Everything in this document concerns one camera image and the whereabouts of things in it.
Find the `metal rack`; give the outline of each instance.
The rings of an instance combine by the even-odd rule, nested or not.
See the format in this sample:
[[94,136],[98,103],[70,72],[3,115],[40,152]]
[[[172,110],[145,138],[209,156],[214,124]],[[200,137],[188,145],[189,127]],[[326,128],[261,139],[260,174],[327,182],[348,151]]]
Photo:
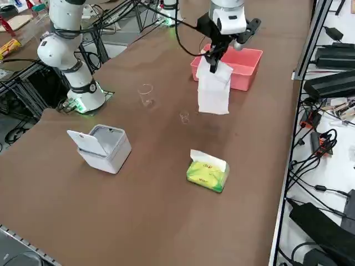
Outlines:
[[0,224],[0,231],[3,232],[4,234],[6,234],[7,236],[15,239],[16,241],[20,242],[21,244],[25,245],[26,247],[31,249],[33,252],[35,252],[39,256],[41,256],[41,258],[43,258],[47,262],[52,263],[55,266],[61,266],[61,264],[59,264],[55,259],[51,258],[49,255],[44,253],[42,250],[40,250],[39,248],[36,248],[34,245],[32,245],[28,241],[24,240],[22,237],[20,237],[15,232],[11,231],[10,229],[8,229],[7,227],[5,227],[2,224]]

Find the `pink plastic basket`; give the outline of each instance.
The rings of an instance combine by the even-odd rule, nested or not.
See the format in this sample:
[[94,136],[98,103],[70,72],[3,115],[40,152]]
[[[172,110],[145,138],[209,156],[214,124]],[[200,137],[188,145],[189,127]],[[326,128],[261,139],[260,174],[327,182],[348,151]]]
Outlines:
[[[210,47],[211,45],[207,44],[204,50],[207,51]],[[221,61],[233,68],[231,76],[232,89],[247,91],[250,88],[259,67],[261,55],[261,50],[244,48],[242,51],[236,51],[232,46],[228,47]],[[196,77],[196,72],[200,60],[201,57],[196,57],[191,63],[192,75],[195,81],[199,80]]]

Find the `black cable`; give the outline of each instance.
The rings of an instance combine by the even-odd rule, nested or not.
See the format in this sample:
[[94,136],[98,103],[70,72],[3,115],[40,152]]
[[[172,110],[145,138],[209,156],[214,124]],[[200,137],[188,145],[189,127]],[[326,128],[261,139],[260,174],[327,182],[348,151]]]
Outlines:
[[292,252],[295,253],[299,248],[301,248],[301,247],[303,247],[305,245],[317,245],[317,246],[321,247],[322,249],[329,249],[332,252],[335,252],[338,255],[340,255],[342,258],[345,258],[345,259],[348,259],[348,260],[350,260],[352,262],[355,262],[355,259],[353,259],[350,256],[344,254],[343,252],[339,251],[338,249],[335,249],[335,248],[330,247],[328,245],[318,244],[316,242],[304,242],[302,244],[299,244],[296,248],[294,248],[294,250]]
[[294,144],[294,146],[293,146],[292,148],[294,149],[295,147],[297,147],[298,144],[304,143],[304,142],[303,142],[303,139],[304,139],[309,133],[311,133],[312,130],[313,130],[313,128],[310,128],[301,138],[299,138],[299,139],[297,140],[296,144]]
[[144,36],[148,35],[149,33],[151,33],[153,30],[155,30],[157,27],[159,27],[160,25],[163,24],[164,21],[160,22],[159,24],[157,24],[153,29],[151,29],[150,31],[148,31],[147,33],[145,33],[144,35],[142,35],[141,37],[139,37],[138,39],[134,40],[130,45],[134,44],[135,42],[139,41],[141,38],[143,38]]
[[156,18],[157,18],[157,16],[158,16],[157,11],[158,11],[159,2],[160,2],[160,0],[156,0],[156,4],[155,4],[155,12],[154,12],[154,14],[153,14],[153,17],[151,18],[151,22],[152,22],[152,23],[153,23],[154,18],[156,19]]
[[17,61],[27,61],[27,62],[32,62],[32,63],[36,63],[39,64],[43,67],[48,67],[46,64],[44,64],[42,61],[40,60],[35,60],[35,59],[28,59],[28,58],[13,58],[13,59],[3,59],[0,60],[1,63],[7,63],[7,62],[17,62]]
[[143,27],[143,28],[142,28],[142,31],[144,31],[145,29],[149,28],[150,26],[153,26],[156,22],[158,22],[158,21],[154,21],[154,22],[148,24],[147,26]]
[[[299,200],[296,200],[296,199],[293,199],[293,198],[288,198],[288,197],[286,197],[286,199],[287,199],[287,200],[295,201],[295,202],[300,203],[300,204],[306,204],[306,203],[303,202],[303,201],[299,201]],[[317,207],[317,206],[315,206],[315,207],[316,207],[317,209],[321,210],[321,211],[333,213],[333,214],[335,214],[335,215],[337,215],[337,216],[340,216],[340,217],[342,217],[342,218],[344,218],[344,219],[349,219],[349,220],[355,221],[354,218],[347,217],[345,213],[343,213],[344,215],[339,215],[340,212],[338,212],[338,211],[337,211],[337,212],[333,212],[333,211],[330,211],[330,210],[328,210],[328,209],[324,209],[324,208],[321,208],[321,207]]]
[[295,260],[295,253],[299,248],[303,247],[304,245],[314,245],[314,244],[317,245],[315,242],[304,242],[302,244],[297,245],[291,253],[291,260]]
[[314,198],[316,201],[318,201],[321,205],[323,205],[324,207],[326,207],[327,209],[333,211],[333,212],[337,212],[339,213],[338,215],[339,216],[343,216],[345,215],[344,213],[340,212],[340,211],[337,211],[336,209],[333,209],[331,207],[329,207],[328,205],[326,205],[323,201],[321,201],[319,198],[317,198],[312,192],[310,192],[308,189],[306,189],[303,185],[300,184],[300,182],[297,180],[295,180],[295,182],[303,188],[304,191],[306,191],[312,198]]
[[291,264],[293,264],[293,261],[281,250],[281,248],[278,248],[279,253]]
[[[98,54],[95,54],[95,53],[93,53],[93,52],[87,52],[87,51],[85,51],[85,52],[74,52],[74,54],[77,54],[77,53],[80,53],[80,54],[86,54],[87,55],[87,60],[88,60],[88,63],[89,63],[89,65],[90,65],[90,67],[92,68],[92,69],[94,69],[94,70],[99,70],[100,68],[101,68],[101,66],[102,66],[102,60],[100,59],[100,57],[99,57],[99,55]],[[98,59],[99,59],[99,63],[98,63],[98,65],[95,65],[94,64],[94,62],[92,61],[92,59],[91,59],[91,55],[93,55],[93,56],[95,56],[95,57],[97,57]]]
[[202,44],[202,42],[204,41],[204,39],[206,39],[206,36],[204,36],[204,37],[202,38],[201,42],[200,42],[199,51],[201,51],[201,44]]
[[295,172],[295,175],[299,174],[301,171],[305,170],[307,167],[309,167],[310,165],[312,165],[313,163],[317,162],[316,166],[313,168],[308,169],[307,171],[305,171],[304,173],[300,174],[298,176],[298,178],[295,179],[295,182],[290,184],[287,188],[286,191],[289,191],[291,189],[291,187],[296,183],[296,181],[298,181],[299,178],[301,178],[305,173],[309,172],[310,170],[315,169],[316,167],[318,167],[318,165],[320,164],[320,158],[326,154],[330,149],[334,148],[336,143],[337,143],[337,131],[335,129],[330,129],[327,132],[323,133],[328,135],[331,131],[334,131],[334,139],[330,140],[329,142],[329,146],[323,150],[319,155],[316,155],[319,152],[319,149],[322,146],[319,146],[318,149],[316,151],[314,151],[307,159],[303,160],[303,164],[297,169],[297,171]]
[[201,57],[201,56],[204,56],[206,53],[204,54],[194,54],[194,53],[191,53],[190,51],[188,51],[184,46],[183,44],[181,43],[180,41],[180,37],[179,37],[179,33],[178,33],[178,6],[179,6],[179,0],[176,0],[176,7],[175,7],[175,36],[176,36],[176,40],[177,40],[177,43],[179,44],[179,46],[186,52],[188,53],[189,55],[193,56],[193,57]]
[[305,127],[300,127],[300,129],[296,132],[294,137],[297,137],[297,135],[301,132],[302,129],[304,129]]
[[[165,18],[170,18],[170,19],[174,20],[174,21],[175,21],[175,24],[176,24],[176,22],[179,22],[179,23],[181,23],[181,24],[183,24],[183,25],[185,25],[185,26],[188,26],[188,27],[191,28],[191,29],[196,30],[196,27],[195,27],[195,26],[192,26],[192,25],[190,25],[190,24],[188,24],[188,23],[186,23],[186,22],[184,22],[184,21],[179,20],[178,17],[177,17],[177,15],[175,15],[175,18],[169,17],[168,15],[166,15],[166,14],[164,14],[164,13],[161,13],[161,12],[159,12],[158,10],[156,11],[155,9],[151,8],[150,6],[147,6],[147,5],[146,5],[145,3],[143,3],[141,0],[137,0],[137,1],[138,1],[138,3],[140,3],[140,4],[141,4],[142,6],[144,6],[145,8],[147,8],[147,9],[149,9],[149,10],[151,10],[151,11],[153,11],[153,12],[159,14],[159,15],[162,15],[162,16],[165,17]],[[179,5],[179,1],[176,1],[176,4],[175,4],[175,6],[176,6],[176,9],[175,9],[176,13],[177,13],[177,7],[178,7],[178,5]]]
[[[341,120],[340,117],[338,117],[338,116],[336,116],[336,115],[333,115],[333,114],[331,114],[330,112],[327,112],[327,111],[324,111],[324,110],[323,110],[323,112],[325,112],[326,114],[328,114],[328,115],[330,115],[330,116],[332,116],[332,117],[335,117],[335,118],[338,119],[338,120]],[[352,123],[352,122],[350,122],[350,121],[346,121],[346,120],[341,120],[341,121],[343,121],[345,124],[349,124],[349,125],[355,126],[355,124]]]
[[90,32],[95,32],[95,31],[100,31],[101,29],[104,29],[108,26],[113,25],[114,23],[120,21],[123,17],[125,17],[127,14],[129,14],[131,11],[133,11],[133,9],[138,5],[138,3],[134,4],[133,7],[128,10],[125,14],[123,14],[130,6],[128,5],[119,15],[118,15],[118,19],[116,19],[115,21],[112,21],[108,24],[103,24],[103,16],[100,17],[99,19],[99,24],[98,26],[92,26],[88,29],[81,29],[81,30],[67,30],[67,29],[55,29],[55,33],[59,36],[61,36],[62,38],[65,39],[74,39],[75,37],[77,37],[78,35],[82,34],[82,33],[90,33]]
[[341,191],[341,190],[334,190],[334,189],[331,189],[331,188],[327,188],[326,186],[323,186],[323,185],[311,185],[311,184],[307,183],[305,180],[301,179],[299,176],[297,176],[294,172],[292,172],[292,170],[290,170],[290,173],[293,174],[293,177],[297,177],[299,181],[301,181],[302,183],[306,184],[308,187],[312,187],[313,189],[315,189],[318,192],[332,191],[332,192],[335,192],[335,193],[339,193],[339,194],[341,194],[341,195],[343,195],[345,197],[350,197],[349,193],[346,193],[346,192]]

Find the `clear plastic cup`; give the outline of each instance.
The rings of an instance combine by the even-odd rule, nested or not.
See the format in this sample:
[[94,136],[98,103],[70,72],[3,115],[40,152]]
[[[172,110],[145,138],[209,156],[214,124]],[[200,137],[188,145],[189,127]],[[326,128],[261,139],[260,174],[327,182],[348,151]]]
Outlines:
[[142,103],[147,108],[152,108],[155,105],[155,99],[153,96],[153,86],[150,84],[143,84],[139,89],[138,93]]

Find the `robotic arm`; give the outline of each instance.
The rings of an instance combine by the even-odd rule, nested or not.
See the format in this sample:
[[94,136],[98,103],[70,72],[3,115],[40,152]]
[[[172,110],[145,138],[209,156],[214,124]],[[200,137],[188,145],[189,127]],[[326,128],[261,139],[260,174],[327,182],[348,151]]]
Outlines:
[[[68,102],[75,103],[79,113],[95,110],[105,102],[105,94],[92,77],[85,62],[74,56],[82,42],[80,21],[84,4],[98,4],[107,0],[50,0],[49,17],[53,32],[42,39],[37,53],[47,65],[58,68],[68,79],[70,91]],[[259,19],[247,21],[244,14],[244,0],[211,0],[211,8],[197,21],[196,30],[212,40],[211,50],[204,55],[215,72],[219,60],[230,43],[241,50],[255,34]],[[163,0],[162,14],[181,19],[178,0]]]

